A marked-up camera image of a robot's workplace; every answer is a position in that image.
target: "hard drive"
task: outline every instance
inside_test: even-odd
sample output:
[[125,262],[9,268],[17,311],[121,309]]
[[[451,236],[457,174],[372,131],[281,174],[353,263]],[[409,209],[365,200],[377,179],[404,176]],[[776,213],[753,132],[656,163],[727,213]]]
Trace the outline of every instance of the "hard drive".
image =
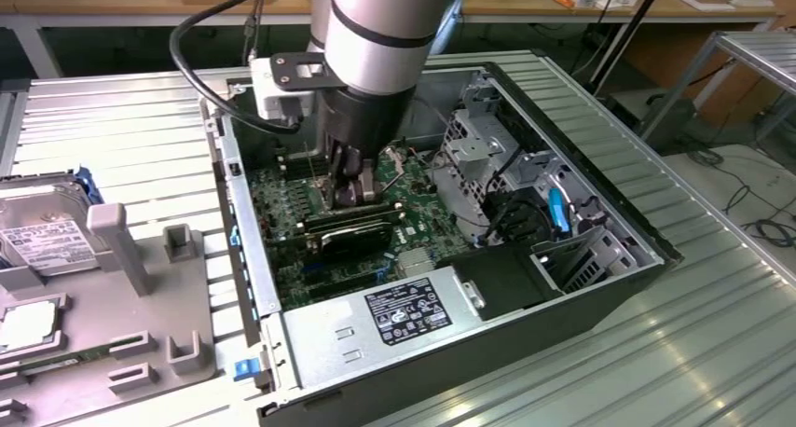
[[85,226],[101,196],[85,168],[0,179],[0,268],[31,266],[53,276],[97,266],[104,241]]

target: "hard drive label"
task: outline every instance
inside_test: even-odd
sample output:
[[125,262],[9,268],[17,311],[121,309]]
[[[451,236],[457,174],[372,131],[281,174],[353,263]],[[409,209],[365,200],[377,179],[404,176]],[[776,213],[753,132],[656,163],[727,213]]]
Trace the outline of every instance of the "hard drive label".
[[453,324],[428,278],[368,294],[364,301],[389,346]]
[[4,228],[0,230],[0,238],[36,270],[95,259],[91,245],[73,220]]

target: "sticker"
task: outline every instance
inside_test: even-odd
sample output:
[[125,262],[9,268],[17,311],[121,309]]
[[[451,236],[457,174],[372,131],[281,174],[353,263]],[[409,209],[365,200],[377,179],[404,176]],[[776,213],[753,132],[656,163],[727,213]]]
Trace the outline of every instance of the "sticker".
[[93,261],[95,253],[73,220],[0,230],[9,245],[36,270]]
[[365,295],[364,301],[389,346],[453,324],[428,278]]

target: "barcode sticker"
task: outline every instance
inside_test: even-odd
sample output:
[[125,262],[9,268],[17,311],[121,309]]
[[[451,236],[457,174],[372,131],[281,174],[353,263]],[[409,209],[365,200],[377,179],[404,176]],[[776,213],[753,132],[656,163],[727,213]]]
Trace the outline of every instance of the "barcode sticker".
[[36,270],[92,261],[95,253],[73,220],[0,230],[11,246]]

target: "blue tab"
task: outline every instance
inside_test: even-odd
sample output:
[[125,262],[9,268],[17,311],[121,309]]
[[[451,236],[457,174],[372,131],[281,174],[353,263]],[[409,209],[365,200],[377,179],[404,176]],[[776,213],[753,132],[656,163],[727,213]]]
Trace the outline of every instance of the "blue tab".
[[91,201],[91,204],[96,205],[104,203],[101,199],[100,190],[97,189],[97,185],[95,184],[95,179],[91,176],[91,171],[81,166],[79,170],[73,172],[73,174],[75,178],[77,178],[83,185],[83,188],[85,189],[85,195],[88,196],[88,201]]
[[232,247],[240,247],[240,235],[237,234],[237,226],[232,227],[232,234],[229,235],[229,244]]
[[235,376],[232,380],[243,380],[253,378],[260,372],[260,361],[257,359],[247,359],[235,362]]
[[567,207],[564,202],[564,194],[557,187],[549,189],[547,195],[547,206],[549,206],[549,216],[552,223],[561,229],[563,233],[569,232],[569,219],[567,219]]

